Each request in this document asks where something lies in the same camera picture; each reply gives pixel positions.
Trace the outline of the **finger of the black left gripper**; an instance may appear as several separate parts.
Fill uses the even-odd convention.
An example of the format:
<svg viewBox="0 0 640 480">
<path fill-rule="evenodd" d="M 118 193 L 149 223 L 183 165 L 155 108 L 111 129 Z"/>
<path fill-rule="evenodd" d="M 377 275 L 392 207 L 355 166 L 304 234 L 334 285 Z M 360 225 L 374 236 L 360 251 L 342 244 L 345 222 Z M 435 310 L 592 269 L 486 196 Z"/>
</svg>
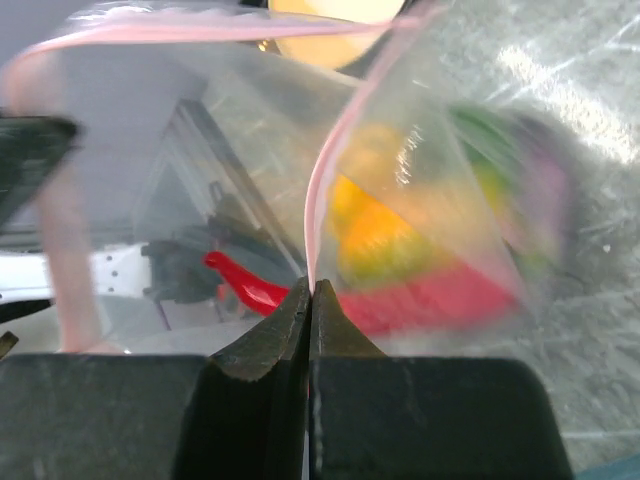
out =
<svg viewBox="0 0 640 480">
<path fill-rule="evenodd" d="M 1 117 L 2 225 L 46 184 L 79 134 L 80 126 L 64 117 Z"/>
</svg>

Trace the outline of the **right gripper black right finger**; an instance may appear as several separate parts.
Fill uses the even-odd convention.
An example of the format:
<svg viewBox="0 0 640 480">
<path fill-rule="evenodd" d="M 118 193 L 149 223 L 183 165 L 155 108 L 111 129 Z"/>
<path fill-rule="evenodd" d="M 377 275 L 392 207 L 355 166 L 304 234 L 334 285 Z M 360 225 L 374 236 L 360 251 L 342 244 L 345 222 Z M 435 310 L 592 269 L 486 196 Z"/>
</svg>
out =
<svg viewBox="0 0 640 480">
<path fill-rule="evenodd" d="M 509 358 L 392 357 L 347 318 L 328 281 L 312 297 L 313 479 L 569 479 L 549 397 Z"/>
</svg>

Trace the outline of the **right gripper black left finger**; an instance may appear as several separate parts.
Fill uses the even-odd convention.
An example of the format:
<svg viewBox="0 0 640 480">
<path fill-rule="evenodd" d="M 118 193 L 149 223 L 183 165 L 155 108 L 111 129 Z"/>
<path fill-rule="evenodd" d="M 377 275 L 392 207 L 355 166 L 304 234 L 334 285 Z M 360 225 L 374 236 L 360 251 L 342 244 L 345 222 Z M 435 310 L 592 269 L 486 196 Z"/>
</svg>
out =
<svg viewBox="0 0 640 480">
<path fill-rule="evenodd" d="M 211 356 L 1 363 L 5 479 L 298 479 L 309 287 Z"/>
</svg>

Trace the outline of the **red chili pepper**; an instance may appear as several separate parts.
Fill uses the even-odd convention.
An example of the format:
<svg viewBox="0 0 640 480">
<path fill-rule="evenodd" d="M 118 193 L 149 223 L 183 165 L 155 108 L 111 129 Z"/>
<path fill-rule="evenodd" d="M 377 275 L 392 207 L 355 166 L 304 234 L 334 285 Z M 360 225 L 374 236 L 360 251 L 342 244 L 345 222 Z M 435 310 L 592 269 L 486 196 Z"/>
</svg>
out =
<svg viewBox="0 0 640 480">
<path fill-rule="evenodd" d="M 204 255 L 203 263 L 221 275 L 244 306 L 260 315 L 274 313 L 290 292 L 220 251 Z M 346 316 L 367 335 L 477 327 L 496 321 L 517 305 L 511 291 L 463 263 L 420 274 L 408 282 L 339 292 L 337 298 Z"/>
</svg>

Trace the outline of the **clear zip top bag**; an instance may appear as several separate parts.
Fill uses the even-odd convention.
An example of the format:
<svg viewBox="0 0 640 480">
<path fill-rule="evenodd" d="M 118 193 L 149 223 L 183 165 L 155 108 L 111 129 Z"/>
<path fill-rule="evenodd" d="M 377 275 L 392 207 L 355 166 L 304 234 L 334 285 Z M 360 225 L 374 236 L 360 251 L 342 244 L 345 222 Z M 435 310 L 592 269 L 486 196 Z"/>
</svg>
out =
<svg viewBox="0 0 640 480">
<path fill-rule="evenodd" d="M 430 1 L 386 24 L 353 64 L 330 70 L 282 56 L 274 40 L 306 21 L 218 4 L 124 1 L 72 16 L 51 39 L 12 59 L 2 81 L 8 116 L 59 116 L 80 126 L 74 149 L 14 216 L 1 251 L 43 253 L 54 298 L 4 321 L 11 354 L 210 354 L 266 316 L 248 309 L 203 263 L 220 251 L 290 290 L 328 281 L 336 295 L 408 282 L 463 263 L 511 291 L 517 305 L 487 325 L 367 335 L 473 338 L 537 313 L 561 265 L 529 239 L 522 203 L 523 118 L 455 96 L 440 79 Z M 469 103 L 512 124 L 518 169 L 473 166 L 448 107 Z M 368 124 L 404 135 L 389 180 L 340 163 Z M 451 254 L 437 269 L 371 287 L 347 285 L 328 220 L 344 174 Z M 179 304 L 99 295 L 90 255 L 116 245 L 175 240 L 202 250 L 215 292 Z"/>
</svg>

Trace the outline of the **orange green mango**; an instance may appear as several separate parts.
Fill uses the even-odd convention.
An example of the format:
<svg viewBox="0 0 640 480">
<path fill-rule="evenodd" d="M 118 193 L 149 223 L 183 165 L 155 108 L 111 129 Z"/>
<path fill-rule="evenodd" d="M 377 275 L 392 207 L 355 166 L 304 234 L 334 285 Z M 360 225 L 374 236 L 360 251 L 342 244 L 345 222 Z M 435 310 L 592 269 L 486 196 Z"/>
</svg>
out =
<svg viewBox="0 0 640 480">
<path fill-rule="evenodd" d="M 404 135 L 379 123 L 355 130 L 340 157 L 367 180 L 389 180 Z M 344 174 L 333 182 L 328 220 L 337 241 L 337 269 L 351 287 L 403 280 L 450 262 L 451 254 Z"/>
</svg>

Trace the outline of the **purple eggplant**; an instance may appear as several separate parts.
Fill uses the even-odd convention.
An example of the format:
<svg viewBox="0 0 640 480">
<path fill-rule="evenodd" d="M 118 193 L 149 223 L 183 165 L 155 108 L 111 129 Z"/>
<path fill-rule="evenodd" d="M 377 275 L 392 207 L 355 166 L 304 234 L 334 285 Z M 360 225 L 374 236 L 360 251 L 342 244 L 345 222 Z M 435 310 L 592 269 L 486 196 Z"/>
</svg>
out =
<svg viewBox="0 0 640 480">
<path fill-rule="evenodd" d="M 558 264 L 565 256 L 573 216 L 571 138 L 546 122 L 523 118 L 518 140 L 523 154 L 522 203 L 528 237 L 539 253 Z"/>
</svg>

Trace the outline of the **green bell pepper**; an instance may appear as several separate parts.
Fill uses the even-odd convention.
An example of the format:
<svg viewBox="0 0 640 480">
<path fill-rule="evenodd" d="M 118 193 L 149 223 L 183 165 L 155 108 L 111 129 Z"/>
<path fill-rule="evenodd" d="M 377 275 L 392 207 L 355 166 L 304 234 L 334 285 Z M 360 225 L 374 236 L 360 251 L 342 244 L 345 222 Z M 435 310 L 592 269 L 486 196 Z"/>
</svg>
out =
<svg viewBox="0 0 640 480">
<path fill-rule="evenodd" d="M 513 174 L 519 166 L 512 124 L 502 114 L 469 103 L 448 107 L 456 136 L 473 166 L 490 166 Z"/>
</svg>

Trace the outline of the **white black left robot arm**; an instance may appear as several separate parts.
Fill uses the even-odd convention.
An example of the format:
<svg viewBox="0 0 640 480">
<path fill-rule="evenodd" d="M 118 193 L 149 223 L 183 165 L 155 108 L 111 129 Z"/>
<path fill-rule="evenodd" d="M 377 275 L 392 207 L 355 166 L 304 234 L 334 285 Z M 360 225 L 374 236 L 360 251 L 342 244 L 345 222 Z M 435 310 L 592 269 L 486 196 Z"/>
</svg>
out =
<svg viewBox="0 0 640 480">
<path fill-rule="evenodd" d="M 60 117 L 1 119 L 1 230 L 36 197 L 74 149 L 79 127 Z M 204 272 L 204 252 L 175 240 L 109 246 L 90 255 L 99 295 L 157 304 L 204 301 L 215 277 Z M 1 305 L 44 306 L 54 298 L 47 258 L 35 251 L 1 251 Z"/>
</svg>

